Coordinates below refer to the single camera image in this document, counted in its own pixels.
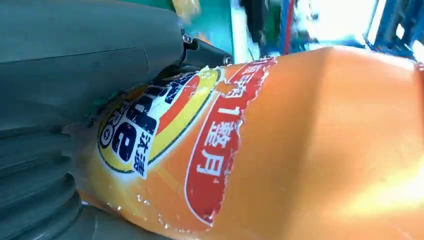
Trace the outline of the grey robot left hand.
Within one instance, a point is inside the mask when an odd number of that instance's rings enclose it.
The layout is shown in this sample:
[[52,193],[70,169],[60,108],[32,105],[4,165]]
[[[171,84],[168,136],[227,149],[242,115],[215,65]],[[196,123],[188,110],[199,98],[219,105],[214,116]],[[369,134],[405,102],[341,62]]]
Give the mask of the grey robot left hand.
[[165,69],[230,64],[171,10],[119,0],[0,3],[0,128],[67,125]]

